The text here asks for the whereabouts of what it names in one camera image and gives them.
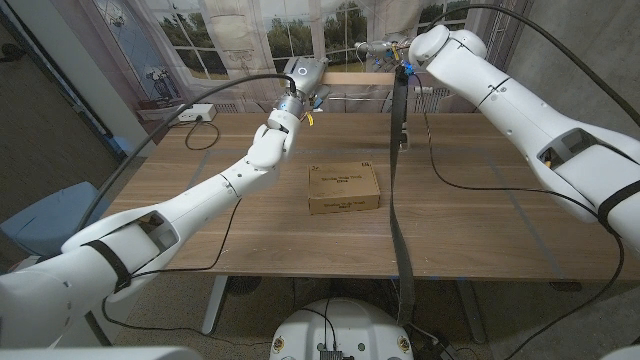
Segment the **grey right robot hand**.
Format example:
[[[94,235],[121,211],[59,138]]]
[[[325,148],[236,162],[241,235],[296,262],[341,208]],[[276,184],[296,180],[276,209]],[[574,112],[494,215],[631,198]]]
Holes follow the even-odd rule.
[[[388,72],[391,68],[400,66],[407,76],[415,73],[409,61],[411,38],[401,40],[379,40],[373,42],[356,42],[356,55],[364,54],[372,60],[374,71]]]

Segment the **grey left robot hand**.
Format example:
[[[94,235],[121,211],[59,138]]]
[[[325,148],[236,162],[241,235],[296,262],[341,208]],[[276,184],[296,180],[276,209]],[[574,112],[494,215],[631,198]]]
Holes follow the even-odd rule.
[[[330,93],[330,87],[322,83],[329,59],[295,57],[288,60],[284,74],[291,77],[296,90],[287,90],[274,107],[300,117],[305,104],[318,109]]]

